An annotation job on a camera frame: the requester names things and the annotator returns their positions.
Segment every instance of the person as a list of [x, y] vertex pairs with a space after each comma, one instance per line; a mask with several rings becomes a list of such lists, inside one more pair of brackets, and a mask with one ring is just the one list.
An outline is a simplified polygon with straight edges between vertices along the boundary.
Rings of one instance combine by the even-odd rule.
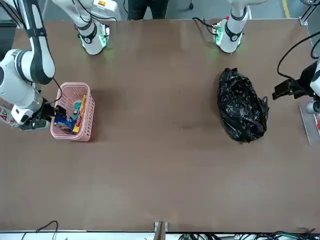
[[151, 9], [153, 19], [166, 17], [169, 0], [128, 0], [128, 20], [143, 19], [147, 7]]

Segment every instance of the black plastic bag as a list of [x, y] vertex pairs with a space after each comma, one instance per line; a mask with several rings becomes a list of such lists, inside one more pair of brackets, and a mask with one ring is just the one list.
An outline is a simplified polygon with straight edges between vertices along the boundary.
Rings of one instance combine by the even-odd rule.
[[220, 117], [232, 139], [251, 142], [267, 131], [268, 99], [261, 100], [249, 78], [236, 68], [226, 68], [219, 77], [217, 104]]

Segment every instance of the plastic basket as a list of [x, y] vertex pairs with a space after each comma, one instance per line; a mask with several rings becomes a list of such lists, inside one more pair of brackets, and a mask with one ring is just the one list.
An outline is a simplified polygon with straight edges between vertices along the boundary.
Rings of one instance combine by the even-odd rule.
[[82, 101], [83, 96], [86, 94], [86, 103], [84, 116], [81, 122], [81, 128], [77, 135], [67, 134], [61, 131], [58, 127], [54, 126], [55, 118], [51, 120], [50, 131], [56, 139], [68, 139], [78, 142], [87, 142], [91, 136], [91, 128], [94, 118], [95, 101], [91, 96], [90, 87], [83, 82], [65, 82], [61, 86], [63, 92], [62, 98], [55, 103], [66, 109], [66, 112], [72, 116], [76, 101]]

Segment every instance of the yellow floor line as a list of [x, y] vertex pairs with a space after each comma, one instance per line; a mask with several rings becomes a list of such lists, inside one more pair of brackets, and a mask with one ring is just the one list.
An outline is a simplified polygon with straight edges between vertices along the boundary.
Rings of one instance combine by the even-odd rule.
[[287, 19], [290, 18], [290, 12], [287, 4], [287, 0], [282, 0], [282, 5], [283, 5], [283, 10], [284, 10], [284, 15]]

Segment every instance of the brown table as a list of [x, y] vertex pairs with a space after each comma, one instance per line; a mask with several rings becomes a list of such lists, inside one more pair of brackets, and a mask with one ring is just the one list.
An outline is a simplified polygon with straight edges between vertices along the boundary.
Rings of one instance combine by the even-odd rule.
[[[232, 55], [191, 20], [120, 22], [111, 49], [81, 47], [70, 22], [46, 24], [56, 79], [86, 82], [95, 100], [92, 139], [0, 125], [0, 229], [320, 232], [320, 150], [309, 147], [293, 97], [272, 100], [281, 56], [308, 35], [297, 19], [249, 20]], [[14, 45], [30, 48], [22, 31]], [[282, 71], [298, 77], [310, 42]], [[216, 106], [224, 68], [247, 75], [269, 97], [268, 130], [250, 144], [231, 140]], [[44, 89], [56, 96], [52, 82]]]

